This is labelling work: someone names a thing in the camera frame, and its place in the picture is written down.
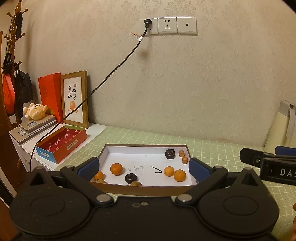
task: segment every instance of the chinese calligraphy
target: chinese calligraphy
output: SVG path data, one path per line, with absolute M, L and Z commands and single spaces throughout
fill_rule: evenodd
M 139 170 L 139 168 L 138 167 L 136 167 L 135 165 L 133 166 L 134 167 L 134 169 L 135 169 L 135 171 L 138 171 Z
M 76 100 L 76 94 L 74 94 L 76 92 L 76 89 L 75 88 L 71 88 L 71 85 L 69 85 L 69 94 L 68 94 L 68 98 L 73 98 L 73 100 Z
M 68 89 L 68 91 L 69 91 L 68 98 L 71 98 L 72 95 L 71 95 L 71 86 L 70 86 L 70 85 L 69 85 L 69 89 Z

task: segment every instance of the patterned wallpaper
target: patterned wallpaper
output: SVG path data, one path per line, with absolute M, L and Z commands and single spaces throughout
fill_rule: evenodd
M 16 3 L 0 8 L 4 34 Z M 145 37 L 92 96 L 91 122 L 263 146 L 280 100 L 296 102 L 296 18 L 281 0 L 24 0 L 23 8 L 16 60 L 36 99 L 38 77 L 54 72 L 87 70 L 94 89 L 137 44 L 128 34 L 141 34 L 140 19 L 197 18 L 197 36 Z

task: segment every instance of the table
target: table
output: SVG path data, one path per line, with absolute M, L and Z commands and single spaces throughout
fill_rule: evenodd
M 88 144 L 75 153 L 72 153 L 72 155 L 58 165 L 55 170 L 60 170 L 66 165 L 77 166 L 93 156 L 99 156 L 106 143 L 187 144 L 192 157 L 196 157 L 212 167 L 216 165 L 223 166 L 230 172 L 240 172 L 244 167 L 250 167 L 250 165 L 240 161 L 239 152 L 242 148 L 246 147 L 263 151 L 262 147 L 171 136 L 108 126 Z M 259 168 L 252 168 L 259 174 Z M 280 216 L 273 229 L 273 235 L 280 239 L 292 228 L 293 218 L 296 215 L 296 212 L 292 209 L 292 205 L 296 202 L 296 187 L 267 181 L 263 182 L 279 206 Z M 118 196 L 117 194 L 111 195 L 114 199 Z
M 65 124 L 60 124 L 56 128 L 58 130 Z M 95 137 L 97 137 L 107 126 L 104 125 L 98 125 L 98 124 L 89 124 L 89 128 L 86 129 L 87 139 L 82 142 L 77 148 L 73 150 L 67 157 L 65 157 L 60 164 L 62 164 L 66 159 L 68 159 L 71 155 L 73 155 L 75 152 L 79 151 L 81 148 L 83 148 L 86 144 L 88 144 L 90 141 L 92 141 Z M 42 132 L 41 134 L 37 135 L 36 137 L 32 138 L 30 141 L 26 142 L 22 148 L 23 150 L 29 155 L 29 157 L 32 154 L 33 148 L 37 141 L 42 138 L 46 133 L 48 133 L 52 128 L 47 129 L 46 131 Z M 32 165 L 32 170 L 36 166 L 40 166 L 39 163 L 46 168 L 48 171 L 54 171 L 55 168 L 57 168 L 58 164 L 51 162 L 41 156 L 38 155 L 37 151 L 34 150 L 32 163 L 34 163 L 34 166 Z

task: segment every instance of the orange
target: orange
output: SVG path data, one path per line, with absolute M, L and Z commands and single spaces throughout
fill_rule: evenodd
M 118 176 L 122 173 L 123 167 L 120 163 L 114 163 L 110 167 L 110 171 L 113 175 Z
M 163 172 L 167 177 L 174 175 L 174 169 L 172 167 L 166 167 Z
M 186 173 L 179 169 L 177 171 L 175 171 L 174 173 L 174 179 L 177 181 L 177 182 L 183 182 L 186 178 Z
M 98 172 L 98 173 L 94 176 L 94 178 L 95 178 L 96 180 L 104 179 L 104 173 L 102 173 L 102 172 Z
M 74 110 L 75 107 L 76 107 L 75 102 L 74 102 L 74 101 L 70 101 L 70 109 L 71 109 L 71 110 Z

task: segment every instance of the metal rivet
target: metal rivet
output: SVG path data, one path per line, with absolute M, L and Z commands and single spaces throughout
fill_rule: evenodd
M 142 206 L 147 206 L 147 205 L 149 205 L 148 202 L 140 202 L 140 204 L 141 204 Z
M 111 200 L 111 197 L 107 194 L 100 194 L 96 197 L 99 202 L 108 202 Z
M 191 201 L 191 200 L 192 200 L 192 196 L 189 195 L 189 194 L 184 193 L 184 194 L 180 194 L 180 195 L 178 196 L 178 199 L 179 199 L 180 201 L 182 201 L 182 202 L 188 202 L 188 201 Z
M 141 204 L 139 204 L 138 202 L 136 202 L 136 203 L 133 203 L 132 206 L 133 206 L 133 207 L 140 207 Z

